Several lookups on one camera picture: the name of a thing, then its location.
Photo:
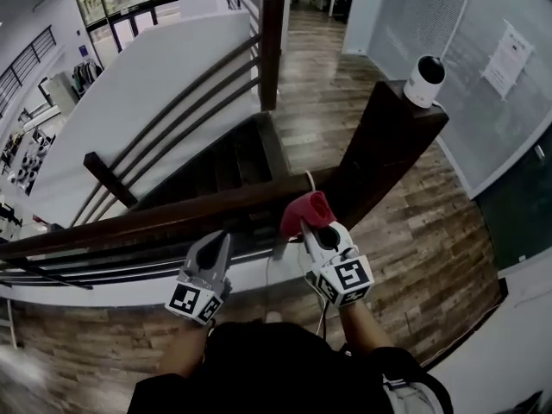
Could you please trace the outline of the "person's right forearm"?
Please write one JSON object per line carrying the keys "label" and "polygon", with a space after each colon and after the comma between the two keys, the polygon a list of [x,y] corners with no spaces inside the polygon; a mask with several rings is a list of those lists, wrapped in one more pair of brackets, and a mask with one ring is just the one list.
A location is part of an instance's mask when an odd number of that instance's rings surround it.
{"label": "person's right forearm", "polygon": [[339,317],[353,355],[368,355],[375,349],[394,346],[364,301],[358,300],[341,307]]}

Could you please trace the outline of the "grey waist bag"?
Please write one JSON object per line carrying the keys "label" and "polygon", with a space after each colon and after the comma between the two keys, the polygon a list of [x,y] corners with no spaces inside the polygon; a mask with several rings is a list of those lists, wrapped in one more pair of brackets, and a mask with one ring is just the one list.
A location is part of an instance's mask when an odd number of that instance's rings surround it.
{"label": "grey waist bag", "polygon": [[445,414],[437,395],[425,384],[383,378],[383,390],[393,414]]}

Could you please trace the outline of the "white paper notice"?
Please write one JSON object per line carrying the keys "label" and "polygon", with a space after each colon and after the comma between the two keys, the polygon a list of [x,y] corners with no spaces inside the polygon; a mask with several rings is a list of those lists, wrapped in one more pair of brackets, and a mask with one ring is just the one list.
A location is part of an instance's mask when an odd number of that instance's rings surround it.
{"label": "white paper notice", "polygon": [[517,83],[534,50],[534,46],[505,20],[505,32],[481,73],[503,101]]}

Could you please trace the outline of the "person's black clothing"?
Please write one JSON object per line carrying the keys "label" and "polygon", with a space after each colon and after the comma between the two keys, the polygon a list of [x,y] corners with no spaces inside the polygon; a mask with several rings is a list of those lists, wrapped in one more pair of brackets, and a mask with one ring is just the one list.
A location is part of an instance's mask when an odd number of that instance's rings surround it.
{"label": "person's black clothing", "polygon": [[224,323],[202,363],[138,382],[128,414],[393,414],[383,378],[419,382],[454,414],[446,388],[402,348],[348,356],[293,323]]}

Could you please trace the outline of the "frosted glass partition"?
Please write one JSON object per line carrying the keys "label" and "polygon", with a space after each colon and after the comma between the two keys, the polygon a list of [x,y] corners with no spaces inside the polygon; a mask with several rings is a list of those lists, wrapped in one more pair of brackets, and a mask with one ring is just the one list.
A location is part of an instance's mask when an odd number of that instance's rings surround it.
{"label": "frosted glass partition", "polygon": [[[481,77],[507,20],[535,48],[503,101]],[[383,0],[367,49],[391,79],[442,59],[440,143],[470,197],[503,175],[552,123],[552,0]]]}

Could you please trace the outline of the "tall dark wooden post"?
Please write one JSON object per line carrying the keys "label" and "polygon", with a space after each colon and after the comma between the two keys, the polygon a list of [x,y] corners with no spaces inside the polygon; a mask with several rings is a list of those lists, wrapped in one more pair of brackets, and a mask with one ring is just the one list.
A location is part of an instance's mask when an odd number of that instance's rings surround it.
{"label": "tall dark wooden post", "polygon": [[276,109],[285,0],[259,1],[259,99],[262,111]]}

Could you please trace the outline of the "black metal balcony railing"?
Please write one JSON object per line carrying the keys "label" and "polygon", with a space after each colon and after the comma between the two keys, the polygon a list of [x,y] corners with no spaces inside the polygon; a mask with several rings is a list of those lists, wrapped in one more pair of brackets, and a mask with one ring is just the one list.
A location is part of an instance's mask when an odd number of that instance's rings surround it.
{"label": "black metal balcony railing", "polygon": [[11,62],[0,75],[0,118],[4,117],[16,93],[30,73],[44,60],[44,57],[57,45],[49,25],[38,34]]}

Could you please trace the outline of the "row of white round machines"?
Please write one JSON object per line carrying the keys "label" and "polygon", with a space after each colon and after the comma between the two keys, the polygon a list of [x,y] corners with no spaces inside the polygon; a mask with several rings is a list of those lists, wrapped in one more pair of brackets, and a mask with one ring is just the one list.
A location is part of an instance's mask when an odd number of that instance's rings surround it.
{"label": "row of white round machines", "polygon": [[56,135],[47,135],[38,128],[14,137],[3,152],[2,175],[8,183],[29,196],[55,139]]}

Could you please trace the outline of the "red cloth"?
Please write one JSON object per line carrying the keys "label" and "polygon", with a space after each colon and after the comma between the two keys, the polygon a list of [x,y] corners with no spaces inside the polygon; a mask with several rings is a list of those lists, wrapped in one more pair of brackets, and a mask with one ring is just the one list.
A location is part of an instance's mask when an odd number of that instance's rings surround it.
{"label": "red cloth", "polygon": [[311,191],[290,202],[282,215],[279,231],[285,238],[302,232],[301,222],[320,229],[336,220],[328,200],[322,191]]}

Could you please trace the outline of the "glass entrance doors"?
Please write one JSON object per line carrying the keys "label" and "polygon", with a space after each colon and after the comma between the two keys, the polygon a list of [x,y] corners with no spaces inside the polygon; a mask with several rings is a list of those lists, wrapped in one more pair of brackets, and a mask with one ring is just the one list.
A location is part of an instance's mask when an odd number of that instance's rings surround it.
{"label": "glass entrance doors", "polygon": [[100,65],[110,65],[139,34],[180,18],[179,0],[76,0]]}

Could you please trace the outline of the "dark wooden handrail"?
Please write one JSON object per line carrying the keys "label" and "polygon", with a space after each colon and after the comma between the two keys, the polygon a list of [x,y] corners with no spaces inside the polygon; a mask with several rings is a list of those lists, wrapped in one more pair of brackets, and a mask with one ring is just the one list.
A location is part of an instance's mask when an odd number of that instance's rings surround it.
{"label": "dark wooden handrail", "polygon": [[26,255],[51,254],[75,248],[90,248],[108,242],[132,239],[166,229],[177,229],[194,223],[237,212],[265,209],[270,204],[300,196],[321,186],[333,170],[323,169],[287,176],[267,183],[247,185],[239,189],[192,198],[150,210],[131,212],[71,229],[57,230],[0,245],[0,258],[12,260]]}

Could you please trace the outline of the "person's left forearm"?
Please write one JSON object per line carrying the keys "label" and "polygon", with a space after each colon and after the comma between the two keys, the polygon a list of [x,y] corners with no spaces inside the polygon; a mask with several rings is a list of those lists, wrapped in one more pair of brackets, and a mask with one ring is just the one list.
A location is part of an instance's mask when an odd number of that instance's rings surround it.
{"label": "person's left forearm", "polygon": [[182,319],[175,337],[160,358],[157,374],[190,377],[203,361],[209,333],[209,325]]}

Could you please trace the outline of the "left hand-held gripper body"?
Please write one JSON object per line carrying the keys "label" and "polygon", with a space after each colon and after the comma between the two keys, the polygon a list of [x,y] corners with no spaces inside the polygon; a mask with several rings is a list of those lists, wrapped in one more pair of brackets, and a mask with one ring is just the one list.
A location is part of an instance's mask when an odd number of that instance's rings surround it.
{"label": "left hand-held gripper body", "polygon": [[232,291],[226,270],[214,273],[213,279],[206,279],[198,273],[181,269],[175,284],[165,308],[202,326],[213,319]]}

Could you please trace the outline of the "dark wooden stair rails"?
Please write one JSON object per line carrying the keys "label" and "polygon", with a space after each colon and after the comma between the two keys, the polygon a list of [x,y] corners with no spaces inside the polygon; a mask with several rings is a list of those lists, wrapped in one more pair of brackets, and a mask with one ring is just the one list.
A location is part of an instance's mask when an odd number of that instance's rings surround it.
{"label": "dark wooden stair rails", "polygon": [[[226,54],[219,61],[217,61],[213,66],[207,69],[199,77],[193,80],[189,85],[187,85],[169,104],[163,108],[143,129],[142,131],[116,156],[108,168],[114,173],[114,170],[125,160],[125,158],[133,151],[141,141],[152,131],[154,130],[164,118],[173,111],[179,104],[181,104],[187,97],[189,97],[195,90],[200,86],[208,82],[214,76],[217,75],[222,69],[230,65],[234,60],[239,58],[239,56],[245,53],[252,53],[254,49],[257,48],[257,45],[260,43],[260,34],[255,34],[251,36],[248,40],[244,41],[240,46],[236,47],[230,53]],[[228,85],[231,85],[240,78],[243,74],[250,71],[251,68],[257,66],[260,63],[260,56],[253,55],[252,59],[242,66],[236,68],[232,73],[219,81],[211,89],[209,89],[203,96],[198,98],[193,104],[191,104],[186,110],[182,112],[175,120],[173,120],[166,128],[154,139],[152,139],[146,147],[139,152],[139,154],[128,164],[126,169],[121,172],[121,174],[116,175],[117,178],[122,182],[123,179],[137,166],[159,143],[161,143],[165,138],[170,135],[184,120],[186,120],[190,115],[197,111],[200,107],[206,104],[211,100],[216,94],[226,88]],[[171,143],[167,144],[164,149],[159,152],[155,158],[151,159],[148,165],[144,166],[142,170],[135,175],[133,180],[129,182],[128,185],[124,185],[129,188],[139,180],[156,162],[171,151],[177,144],[179,144],[186,136],[188,136],[193,130],[203,124],[205,121],[210,119],[215,115],[220,109],[225,107],[227,104],[231,103],[236,97],[241,95],[240,92],[235,92],[227,99],[223,100],[212,110],[207,112],[204,116],[197,119],[189,128],[184,130],[182,134],[175,137]],[[99,205],[101,205],[104,200],[110,195],[107,189],[101,186],[98,182],[91,193],[88,195],[86,200],[81,205],[77,214],[73,218],[71,225],[75,225],[84,211],[87,211],[88,214],[86,217],[82,218],[83,223],[87,223],[93,214],[96,213]]]}

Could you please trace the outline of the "dark wooden staircase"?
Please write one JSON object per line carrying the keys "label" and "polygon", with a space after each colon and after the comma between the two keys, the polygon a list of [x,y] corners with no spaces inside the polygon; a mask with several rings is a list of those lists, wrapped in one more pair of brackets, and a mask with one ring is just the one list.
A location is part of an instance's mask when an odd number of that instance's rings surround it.
{"label": "dark wooden staircase", "polygon": [[138,200],[132,211],[266,183],[291,173],[269,112],[245,122],[194,156]]}

